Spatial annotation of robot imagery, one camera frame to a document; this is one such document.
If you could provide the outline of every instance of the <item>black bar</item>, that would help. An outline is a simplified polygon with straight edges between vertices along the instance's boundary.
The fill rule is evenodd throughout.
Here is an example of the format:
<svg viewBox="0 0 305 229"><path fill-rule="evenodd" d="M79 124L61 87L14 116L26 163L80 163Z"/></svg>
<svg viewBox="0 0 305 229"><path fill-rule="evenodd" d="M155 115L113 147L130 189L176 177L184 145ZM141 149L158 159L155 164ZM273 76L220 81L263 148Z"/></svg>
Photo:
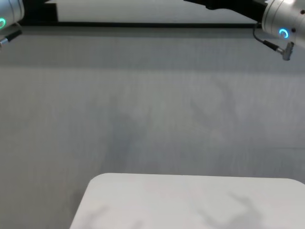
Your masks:
<svg viewBox="0 0 305 229"><path fill-rule="evenodd" d="M254 24L243 23L113 23L113 22L58 22L23 21L22 26L58 26L58 27L115 27L115 28L223 28L251 29Z"/></svg>
<svg viewBox="0 0 305 229"><path fill-rule="evenodd" d="M48 0L22 0L25 11L31 11L39 8Z"/></svg>

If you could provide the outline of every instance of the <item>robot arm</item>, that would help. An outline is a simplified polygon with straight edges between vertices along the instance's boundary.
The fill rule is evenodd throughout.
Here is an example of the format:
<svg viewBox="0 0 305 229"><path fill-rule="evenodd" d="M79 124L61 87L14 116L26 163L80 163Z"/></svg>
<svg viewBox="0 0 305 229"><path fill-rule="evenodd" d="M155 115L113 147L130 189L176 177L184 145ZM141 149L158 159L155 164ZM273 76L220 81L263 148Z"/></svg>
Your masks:
<svg viewBox="0 0 305 229"><path fill-rule="evenodd" d="M305 0L185 0L207 9L229 9L257 21L263 30L288 41L286 49L254 37L288 61L294 44L305 48Z"/></svg>
<svg viewBox="0 0 305 229"><path fill-rule="evenodd" d="M0 0L0 30L18 24L24 15L35 10L48 0ZM0 40L0 49L22 34L21 29Z"/></svg>

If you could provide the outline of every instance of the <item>white table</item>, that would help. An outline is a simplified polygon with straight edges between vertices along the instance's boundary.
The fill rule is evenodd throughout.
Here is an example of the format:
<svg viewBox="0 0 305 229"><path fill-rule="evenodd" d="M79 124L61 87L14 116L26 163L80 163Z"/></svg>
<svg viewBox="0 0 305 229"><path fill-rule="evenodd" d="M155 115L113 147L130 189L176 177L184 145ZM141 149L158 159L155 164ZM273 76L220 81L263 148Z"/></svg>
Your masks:
<svg viewBox="0 0 305 229"><path fill-rule="evenodd" d="M71 229L304 229L305 185L289 179L104 174Z"/></svg>

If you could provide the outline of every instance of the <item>black cable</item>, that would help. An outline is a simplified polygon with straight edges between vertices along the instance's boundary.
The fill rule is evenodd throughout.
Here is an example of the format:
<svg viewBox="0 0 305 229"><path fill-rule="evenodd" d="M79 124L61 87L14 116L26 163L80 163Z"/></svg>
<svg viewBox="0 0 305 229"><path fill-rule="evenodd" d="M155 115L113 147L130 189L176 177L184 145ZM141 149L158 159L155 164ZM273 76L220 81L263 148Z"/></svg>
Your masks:
<svg viewBox="0 0 305 229"><path fill-rule="evenodd" d="M255 34L255 31L256 31L256 29L257 29L257 27L258 27L259 25L261 25L261 23L258 22L258 23L256 23L255 26L253 27L253 36L254 36L254 38L255 38L257 41L259 41L260 43L264 43L264 41L261 40L261 39L259 39L259 38L256 36L256 34Z"/></svg>
<svg viewBox="0 0 305 229"><path fill-rule="evenodd" d="M266 40L263 41L263 40L259 39L259 38L256 36L255 31L256 31L256 29L257 29L257 27L258 27L259 25L261 25L261 23L258 22L258 23L255 24L255 26L253 27L253 36L254 36L254 38L255 38L257 41L259 41L260 43L266 45L268 48L272 49L273 51L277 51L278 48L279 48L278 45L273 44L273 43L271 43L271 42L269 42L269 41L266 41Z"/></svg>

